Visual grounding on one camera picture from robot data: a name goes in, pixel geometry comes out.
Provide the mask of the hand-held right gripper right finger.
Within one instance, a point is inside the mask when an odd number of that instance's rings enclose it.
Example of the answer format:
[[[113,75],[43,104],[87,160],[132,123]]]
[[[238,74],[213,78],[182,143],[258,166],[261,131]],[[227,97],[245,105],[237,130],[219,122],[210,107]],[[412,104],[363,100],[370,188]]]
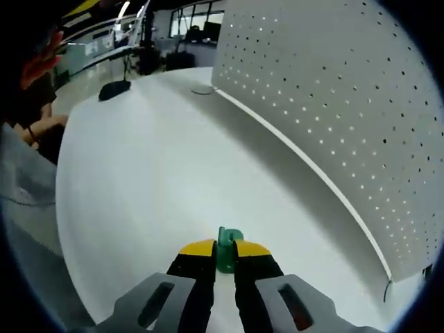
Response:
[[[297,275],[285,275],[271,252],[237,239],[235,302],[245,332],[377,332],[341,318],[333,300]]]

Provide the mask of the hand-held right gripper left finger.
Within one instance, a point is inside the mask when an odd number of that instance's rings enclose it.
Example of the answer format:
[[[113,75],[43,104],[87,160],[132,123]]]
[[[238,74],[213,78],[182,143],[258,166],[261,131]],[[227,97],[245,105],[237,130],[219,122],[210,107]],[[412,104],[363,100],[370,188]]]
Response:
[[[112,315],[72,332],[205,332],[214,304],[216,241],[180,250],[166,273],[154,273],[114,304]]]

